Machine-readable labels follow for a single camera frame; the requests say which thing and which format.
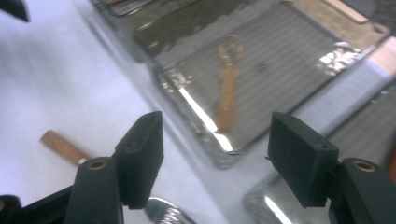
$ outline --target wooden handle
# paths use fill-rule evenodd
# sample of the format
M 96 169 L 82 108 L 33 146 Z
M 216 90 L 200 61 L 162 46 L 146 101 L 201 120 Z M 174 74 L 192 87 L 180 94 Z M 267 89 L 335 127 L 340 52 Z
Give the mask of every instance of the wooden handle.
M 394 147 L 392 151 L 392 155 L 390 158 L 390 162 L 387 168 L 387 172 L 390 176 L 390 178 L 393 180 L 393 182 L 396 183 L 396 146 Z
M 41 142 L 77 166 L 90 159 L 87 154 L 52 130 L 44 133 Z
M 219 98 L 219 108 L 216 124 L 219 130 L 229 131 L 235 120 L 234 86 L 237 72 L 227 68 L 221 72 L 222 90 Z

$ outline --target silver object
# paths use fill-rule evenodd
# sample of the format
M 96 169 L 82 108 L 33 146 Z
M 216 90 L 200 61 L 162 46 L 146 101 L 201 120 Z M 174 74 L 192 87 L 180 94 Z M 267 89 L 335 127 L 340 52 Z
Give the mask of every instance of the silver object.
M 195 224 L 180 208 L 162 198 L 149 198 L 145 211 L 155 224 Z

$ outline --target brown wooden handle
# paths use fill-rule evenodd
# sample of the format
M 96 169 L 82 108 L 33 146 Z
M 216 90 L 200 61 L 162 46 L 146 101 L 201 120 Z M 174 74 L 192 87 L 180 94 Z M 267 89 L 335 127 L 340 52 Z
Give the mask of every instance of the brown wooden handle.
M 222 90 L 219 98 L 219 108 L 216 124 L 219 130 L 229 131 L 235 120 L 234 86 L 237 72 L 232 68 L 222 71 Z
M 90 159 L 90 157 L 82 152 L 82 150 L 73 146 L 71 143 L 67 142 L 63 137 L 52 130 L 44 133 L 44 135 L 41 137 L 41 142 L 50 149 L 59 153 L 67 160 L 73 162 L 75 165 L 80 165 L 84 161 Z
M 391 152 L 390 162 L 387 168 L 387 172 L 393 182 L 396 183 L 396 147 L 394 147 L 393 151 Z

